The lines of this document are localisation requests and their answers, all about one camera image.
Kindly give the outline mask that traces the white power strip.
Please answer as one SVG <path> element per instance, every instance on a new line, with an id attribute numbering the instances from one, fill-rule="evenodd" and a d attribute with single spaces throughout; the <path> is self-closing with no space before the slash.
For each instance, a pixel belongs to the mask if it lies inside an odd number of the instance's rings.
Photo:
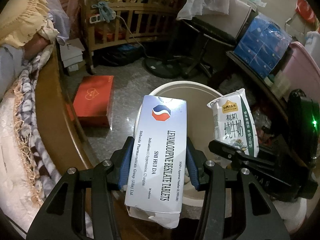
<path id="1" fill-rule="evenodd" d="M 94 14 L 89 17 L 89 23 L 95 24 L 95 23 L 104 22 L 104 21 L 110 22 L 111 20 L 114 20 L 115 18 L 116 18 L 115 12 L 111 12 L 111 15 L 107 16 L 107 20 L 105 20 L 103 17 L 101 17 L 100 14 Z"/>

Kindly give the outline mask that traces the pink plastic tub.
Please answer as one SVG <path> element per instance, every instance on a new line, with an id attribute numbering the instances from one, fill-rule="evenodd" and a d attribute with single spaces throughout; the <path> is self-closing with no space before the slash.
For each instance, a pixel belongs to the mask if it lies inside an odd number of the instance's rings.
<path id="1" fill-rule="evenodd" d="M 291 91 L 301 89 L 319 103 L 319 67 L 300 42 L 290 43 L 289 55 L 281 71 L 290 82 L 289 90 L 284 94 L 286 101 Z"/>

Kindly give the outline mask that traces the red gift box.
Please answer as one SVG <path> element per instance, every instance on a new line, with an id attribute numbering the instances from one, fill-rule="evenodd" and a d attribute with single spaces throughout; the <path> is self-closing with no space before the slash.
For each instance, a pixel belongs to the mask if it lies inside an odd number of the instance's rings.
<path id="1" fill-rule="evenodd" d="M 73 108 L 82 126 L 111 125 L 113 75 L 92 75 L 82 78 Z"/>

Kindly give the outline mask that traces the white blue medicine box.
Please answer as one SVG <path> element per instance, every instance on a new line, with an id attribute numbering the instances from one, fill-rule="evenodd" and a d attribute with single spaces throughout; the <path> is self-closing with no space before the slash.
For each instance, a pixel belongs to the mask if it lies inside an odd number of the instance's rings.
<path id="1" fill-rule="evenodd" d="M 186 147 L 186 101 L 144 96 L 125 195 L 131 217 L 167 229 L 178 226 Z"/>

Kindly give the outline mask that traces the brown wooden bed frame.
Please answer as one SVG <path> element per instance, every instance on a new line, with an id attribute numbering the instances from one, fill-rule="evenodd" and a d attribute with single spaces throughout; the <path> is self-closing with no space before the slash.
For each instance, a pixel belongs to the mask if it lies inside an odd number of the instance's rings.
<path id="1" fill-rule="evenodd" d="M 36 215 L 28 239 L 86 239 L 85 212 L 94 239 L 143 239 L 110 187 L 111 159 L 97 162 L 60 82 L 57 53 L 39 73 L 35 92 L 39 134 L 61 179 Z"/>

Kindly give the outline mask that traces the blue plastic storage box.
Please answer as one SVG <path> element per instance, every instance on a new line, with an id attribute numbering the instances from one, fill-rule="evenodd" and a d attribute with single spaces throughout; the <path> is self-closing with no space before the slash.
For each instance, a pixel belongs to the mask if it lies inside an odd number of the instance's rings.
<path id="1" fill-rule="evenodd" d="M 260 77 L 267 77 L 284 56 L 292 37 L 269 17 L 253 18 L 234 53 Z"/>

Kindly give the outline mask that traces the black fan base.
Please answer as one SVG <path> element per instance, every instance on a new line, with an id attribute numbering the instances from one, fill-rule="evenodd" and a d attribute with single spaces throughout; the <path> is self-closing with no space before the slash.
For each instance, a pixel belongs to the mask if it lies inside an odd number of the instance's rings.
<path id="1" fill-rule="evenodd" d="M 164 79 L 175 79 L 178 77 L 193 77 L 199 61 L 192 57 L 173 56 L 173 57 L 146 57 L 143 65 L 147 71 L 156 77 Z"/>

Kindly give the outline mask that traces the lavender grey blanket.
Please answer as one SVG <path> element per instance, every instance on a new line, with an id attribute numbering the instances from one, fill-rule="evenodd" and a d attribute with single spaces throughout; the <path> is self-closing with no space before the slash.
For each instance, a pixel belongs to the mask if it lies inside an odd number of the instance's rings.
<path id="1" fill-rule="evenodd" d="M 23 69 L 24 50 L 4 44 L 1 46 L 0 57 L 0 97 L 2 100 Z"/>

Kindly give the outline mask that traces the yellow ruffled pillow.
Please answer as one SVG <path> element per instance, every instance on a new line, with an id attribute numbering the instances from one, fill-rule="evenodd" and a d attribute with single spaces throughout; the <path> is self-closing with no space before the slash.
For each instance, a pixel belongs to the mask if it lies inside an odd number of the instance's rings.
<path id="1" fill-rule="evenodd" d="M 1 44 L 20 48 L 47 23 L 47 0 L 9 0 L 1 12 Z"/>

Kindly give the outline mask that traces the white cardboard boxes stack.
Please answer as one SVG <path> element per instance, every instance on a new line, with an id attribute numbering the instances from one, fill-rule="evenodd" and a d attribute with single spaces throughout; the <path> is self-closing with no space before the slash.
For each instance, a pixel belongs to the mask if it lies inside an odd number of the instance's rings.
<path id="1" fill-rule="evenodd" d="M 83 61 L 85 51 L 79 38 L 68 40 L 65 45 L 60 45 L 60 56 L 63 67 L 69 72 L 79 70 L 79 65 Z"/>

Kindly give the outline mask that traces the wooden baby crib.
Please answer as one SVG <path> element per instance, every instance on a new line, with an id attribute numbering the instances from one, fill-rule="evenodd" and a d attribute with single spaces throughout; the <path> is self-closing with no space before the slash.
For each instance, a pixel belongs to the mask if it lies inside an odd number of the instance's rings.
<path id="1" fill-rule="evenodd" d="M 176 19 L 186 0 L 80 0 L 80 34 L 86 50 L 87 71 L 92 74 L 94 52 L 107 47 L 156 40 Z M 100 14 L 110 22 L 89 23 Z"/>

